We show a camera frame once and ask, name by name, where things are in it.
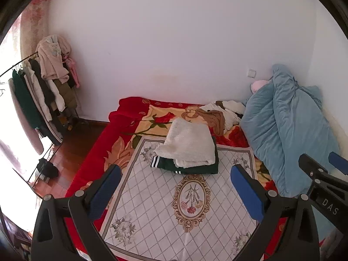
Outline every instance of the pink pillow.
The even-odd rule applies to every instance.
[[[256,80],[253,84],[250,85],[251,92],[256,93],[262,86],[266,85],[269,80]]]

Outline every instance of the silver bolt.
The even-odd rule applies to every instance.
[[[308,200],[308,196],[306,194],[301,194],[301,198],[302,200],[304,201],[307,201]]]
[[[81,189],[75,192],[75,196],[76,197],[81,197],[84,194],[85,194],[85,192],[83,190],[81,190]]]
[[[52,195],[51,194],[46,194],[45,196],[44,196],[44,201],[48,201],[48,200],[50,200],[52,198]]]
[[[277,193],[276,193],[276,191],[274,191],[274,190],[269,190],[269,191],[268,191],[268,195],[269,195],[270,197],[276,197],[276,196],[277,196]]]

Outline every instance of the red blanket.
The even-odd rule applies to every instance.
[[[129,97],[121,99],[117,111],[109,115],[110,123],[106,126],[94,146],[86,156],[79,171],[69,187],[66,197],[72,196],[79,189],[86,189],[94,180],[99,179],[110,164],[117,164],[122,168],[129,162],[134,148],[139,142],[141,135],[165,136],[168,128],[165,125],[171,119],[181,116],[190,121],[206,123],[218,144],[233,147],[248,147],[248,142],[239,126],[234,126],[224,135],[216,135],[221,130],[219,119],[210,115],[202,114],[196,109],[200,105],[184,103],[168,103]],[[258,171],[261,179],[267,174]],[[97,230],[100,230],[107,211],[94,222]],[[67,227],[76,248],[86,252],[76,232],[71,219],[67,219]]]

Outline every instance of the light switch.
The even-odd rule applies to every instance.
[[[256,71],[253,70],[253,69],[249,69],[249,71],[248,71],[248,77],[254,79],[255,76],[256,76]]]

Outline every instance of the blue duvet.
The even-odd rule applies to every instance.
[[[279,194],[295,197],[306,193],[311,179],[300,169],[298,159],[306,153],[330,173],[330,152],[339,147],[328,121],[321,113],[321,93],[316,86],[299,86],[284,65],[272,67],[273,77],[248,100],[241,120],[249,144],[264,162]],[[333,225],[316,209],[319,239]]]

